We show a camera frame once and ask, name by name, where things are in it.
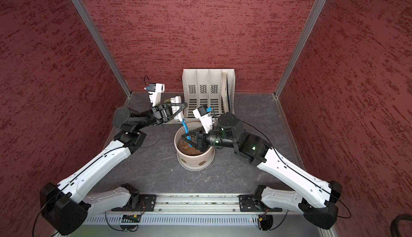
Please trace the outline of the blue white scrub brush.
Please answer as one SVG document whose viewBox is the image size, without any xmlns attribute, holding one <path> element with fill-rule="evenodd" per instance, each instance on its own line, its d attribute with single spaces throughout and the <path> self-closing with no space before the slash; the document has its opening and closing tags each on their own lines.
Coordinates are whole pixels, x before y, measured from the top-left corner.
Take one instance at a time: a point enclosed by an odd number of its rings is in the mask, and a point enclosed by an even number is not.
<svg viewBox="0 0 412 237">
<path fill-rule="evenodd" d="M 182 103 L 181 96 L 175 96 L 175 97 L 171 98 L 171 103 Z M 182 125 L 183 125 L 183 128 L 184 128 L 184 130 L 185 130 L 185 133 L 188 133 L 188 132 L 189 132 L 189 128 L 188 128 L 188 126 L 187 126 L 187 123 L 186 123 L 185 119 L 184 119 L 183 121 L 180 121 L 180 122 L 181 122 Z"/>
</svg>

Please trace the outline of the white ceramic pot with mud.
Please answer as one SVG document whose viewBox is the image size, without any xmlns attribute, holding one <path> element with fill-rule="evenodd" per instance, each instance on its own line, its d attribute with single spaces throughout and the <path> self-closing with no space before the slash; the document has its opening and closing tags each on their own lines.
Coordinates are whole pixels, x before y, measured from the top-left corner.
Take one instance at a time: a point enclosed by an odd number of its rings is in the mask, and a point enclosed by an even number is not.
<svg viewBox="0 0 412 237">
<path fill-rule="evenodd" d="M 190 171 L 200 171 L 210 166 L 215 158 L 215 149 L 210 147 L 205 152 L 201 152 L 191 147 L 187 142 L 181 139 L 185 134 L 185 128 L 182 126 L 174 137 L 174 146 L 177 151 L 179 164 Z"/>
</svg>

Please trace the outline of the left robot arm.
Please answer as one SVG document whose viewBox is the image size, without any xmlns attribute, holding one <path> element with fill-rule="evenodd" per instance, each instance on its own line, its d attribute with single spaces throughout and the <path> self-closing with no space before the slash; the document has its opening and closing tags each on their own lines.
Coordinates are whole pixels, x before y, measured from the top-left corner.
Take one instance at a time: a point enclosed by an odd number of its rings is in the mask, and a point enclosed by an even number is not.
<svg viewBox="0 0 412 237">
<path fill-rule="evenodd" d="M 60 235 L 77 230 L 88 218 L 97 214 L 121 209 L 136 211 L 143 207 L 139 191 L 130 184 L 90 195 L 91 189 L 116 165 L 142 148 L 146 134 L 141 130 L 174 120 L 183 114 L 186 103 L 160 103 L 144 112 L 126 106 L 114 113 L 113 125 L 120 132 L 91 161 L 58 184 L 47 183 L 40 191 L 40 215 Z"/>
</svg>

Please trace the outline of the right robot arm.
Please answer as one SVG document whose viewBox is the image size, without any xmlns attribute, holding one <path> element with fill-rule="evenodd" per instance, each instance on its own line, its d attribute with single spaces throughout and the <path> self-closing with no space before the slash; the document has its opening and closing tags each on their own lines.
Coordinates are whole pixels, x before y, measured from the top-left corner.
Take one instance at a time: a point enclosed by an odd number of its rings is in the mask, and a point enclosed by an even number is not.
<svg viewBox="0 0 412 237">
<path fill-rule="evenodd" d="M 311 224 L 330 229 L 338 220 L 337 202 L 342 185 L 324 181 L 301 169 L 282 155 L 264 134 L 247 132 L 247 123 L 232 113 L 217 119 L 214 130 L 201 126 L 181 135 L 181 140 L 204 152 L 210 147 L 232 148 L 236 157 L 279 179 L 291 191 L 281 191 L 260 185 L 252 196 L 254 204 L 266 209 L 295 211 Z"/>
</svg>

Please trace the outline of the white file organizer rack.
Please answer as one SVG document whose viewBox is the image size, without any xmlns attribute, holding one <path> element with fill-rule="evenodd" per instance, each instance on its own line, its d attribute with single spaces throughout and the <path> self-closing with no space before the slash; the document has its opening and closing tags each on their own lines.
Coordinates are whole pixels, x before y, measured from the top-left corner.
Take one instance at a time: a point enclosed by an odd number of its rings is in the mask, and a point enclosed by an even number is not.
<svg viewBox="0 0 412 237">
<path fill-rule="evenodd" d="M 230 88 L 231 113 L 234 113 L 234 98 L 236 75 L 232 68 L 224 69 L 184 69 L 182 74 L 184 101 L 188 108 L 184 111 L 187 122 L 198 122 L 193 115 L 193 110 L 207 105 L 212 108 L 217 116 L 224 114 L 221 97 L 221 77 L 226 72 Z"/>
</svg>

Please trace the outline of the books in organizer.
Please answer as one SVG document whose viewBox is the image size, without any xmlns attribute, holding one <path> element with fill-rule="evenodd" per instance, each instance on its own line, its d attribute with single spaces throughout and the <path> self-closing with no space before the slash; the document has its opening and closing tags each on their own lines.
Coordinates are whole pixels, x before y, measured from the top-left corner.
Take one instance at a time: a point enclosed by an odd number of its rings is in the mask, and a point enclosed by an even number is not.
<svg viewBox="0 0 412 237">
<path fill-rule="evenodd" d="M 223 72 L 221 77 L 221 97 L 222 104 L 224 107 L 224 112 L 231 112 L 231 102 L 230 102 L 230 88 L 228 84 L 227 73 Z"/>
</svg>

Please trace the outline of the aluminium mounting rail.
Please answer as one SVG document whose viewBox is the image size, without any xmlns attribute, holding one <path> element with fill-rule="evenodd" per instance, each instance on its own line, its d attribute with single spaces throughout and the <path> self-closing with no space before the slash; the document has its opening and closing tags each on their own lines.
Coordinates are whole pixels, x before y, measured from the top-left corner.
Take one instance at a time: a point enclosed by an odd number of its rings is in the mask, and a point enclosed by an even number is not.
<svg viewBox="0 0 412 237">
<path fill-rule="evenodd" d="M 130 194 L 124 188 L 87 195 L 82 202 L 89 204 L 89 217 L 110 212 L 127 204 L 130 198 L 140 194 Z M 154 213 L 237 213 L 241 212 L 238 196 L 242 194 L 154 194 L 157 195 Z M 281 208 L 302 214 L 298 205 L 304 200 L 295 191 L 265 188 L 251 194 L 254 201 L 261 201 L 269 208 Z"/>
</svg>

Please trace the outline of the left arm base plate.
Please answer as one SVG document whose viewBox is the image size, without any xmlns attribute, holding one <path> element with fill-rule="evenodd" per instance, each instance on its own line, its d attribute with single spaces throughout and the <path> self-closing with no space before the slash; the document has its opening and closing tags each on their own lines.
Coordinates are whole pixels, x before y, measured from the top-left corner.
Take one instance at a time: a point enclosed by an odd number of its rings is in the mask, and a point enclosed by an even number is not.
<svg viewBox="0 0 412 237">
<path fill-rule="evenodd" d="M 120 208 L 113 208 L 113 212 L 153 212 L 156 205 L 157 195 L 154 194 L 140 194 L 133 195 L 127 204 Z"/>
</svg>

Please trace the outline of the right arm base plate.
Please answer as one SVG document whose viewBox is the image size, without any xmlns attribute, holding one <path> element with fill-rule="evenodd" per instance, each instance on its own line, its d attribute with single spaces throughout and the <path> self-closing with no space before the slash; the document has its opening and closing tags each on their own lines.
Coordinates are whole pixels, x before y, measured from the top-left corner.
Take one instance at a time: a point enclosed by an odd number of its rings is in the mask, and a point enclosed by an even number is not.
<svg viewBox="0 0 412 237">
<path fill-rule="evenodd" d="M 282 212 L 281 208 L 269 208 L 261 201 L 254 201 L 252 195 L 239 195 L 239 207 L 241 212 Z"/>
</svg>

